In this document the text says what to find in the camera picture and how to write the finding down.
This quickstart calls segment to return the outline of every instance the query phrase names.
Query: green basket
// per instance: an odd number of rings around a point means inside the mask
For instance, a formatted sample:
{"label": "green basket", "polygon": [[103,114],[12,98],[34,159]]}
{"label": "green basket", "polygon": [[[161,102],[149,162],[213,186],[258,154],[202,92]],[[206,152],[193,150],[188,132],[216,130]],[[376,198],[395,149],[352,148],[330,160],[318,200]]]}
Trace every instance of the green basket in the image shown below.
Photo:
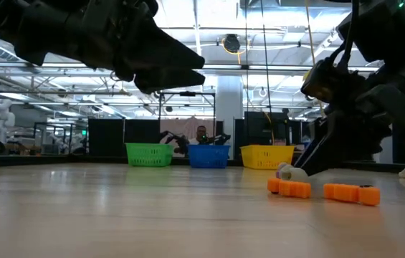
{"label": "green basket", "polygon": [[173,146],[169,144],[126,143],[128,161],[131,166],[169,166],[173,156]]}

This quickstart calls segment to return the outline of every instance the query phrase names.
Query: man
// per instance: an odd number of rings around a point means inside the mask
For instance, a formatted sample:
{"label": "man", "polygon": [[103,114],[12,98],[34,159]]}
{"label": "man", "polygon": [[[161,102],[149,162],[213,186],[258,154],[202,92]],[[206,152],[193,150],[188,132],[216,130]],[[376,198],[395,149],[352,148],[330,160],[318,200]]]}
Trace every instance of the man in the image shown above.
{"label": "man", "polygon": [[196,137],[189,140],[189,144],[201,144],[207,139],[207,128],[203,125],[197,127]]}

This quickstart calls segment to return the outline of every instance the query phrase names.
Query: plastic basket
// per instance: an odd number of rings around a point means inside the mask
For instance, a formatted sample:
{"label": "plastic basket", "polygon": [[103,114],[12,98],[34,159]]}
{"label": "plastic basket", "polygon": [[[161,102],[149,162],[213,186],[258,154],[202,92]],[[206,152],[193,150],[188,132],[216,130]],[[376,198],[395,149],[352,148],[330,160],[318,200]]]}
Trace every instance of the plastic basket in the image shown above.
{"label": "plastic basket", "polygon": [[131,166],[164,167],[172,161],[173,146],[169,144],[126,143]]}
{"label": "plastic basket", "polygon": [[229,145],[188,145],[192,168],[226,168]]}
{"label": "plastic basket", "polygon": [[295,147],[248,145],[241,150],[244,167],[275,170],[282,162],[291,164]]}

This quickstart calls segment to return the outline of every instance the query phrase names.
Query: blue basket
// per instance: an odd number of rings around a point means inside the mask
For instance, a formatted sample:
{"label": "blue basket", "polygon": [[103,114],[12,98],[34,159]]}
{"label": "blue basket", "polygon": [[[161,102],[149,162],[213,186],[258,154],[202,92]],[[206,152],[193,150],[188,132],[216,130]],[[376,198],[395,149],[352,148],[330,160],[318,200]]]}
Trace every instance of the blue basket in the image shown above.
{"label": "blue basket", "polygon": [[229,145],[188,145],[192,168],[226,168]]}

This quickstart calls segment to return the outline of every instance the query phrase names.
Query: orange toy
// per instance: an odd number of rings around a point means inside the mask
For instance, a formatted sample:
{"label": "orange toy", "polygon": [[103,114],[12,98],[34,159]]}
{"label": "orange toy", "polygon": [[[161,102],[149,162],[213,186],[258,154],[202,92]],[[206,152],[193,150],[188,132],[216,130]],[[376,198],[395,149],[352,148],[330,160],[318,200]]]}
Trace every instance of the orange toy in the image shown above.
{"label": "orange toy", "polygon": [[310,183],[283,181],[278,178],[267,180],[267,190],[273,194],[280,194],[286,197],[310,198]]}
{"label": "orange toy", "polygon": [[350,186],[339,183],[326,183],[323,186],[325,199],[361,203],[376,206],[381,203],[381,191],[372,186]]}

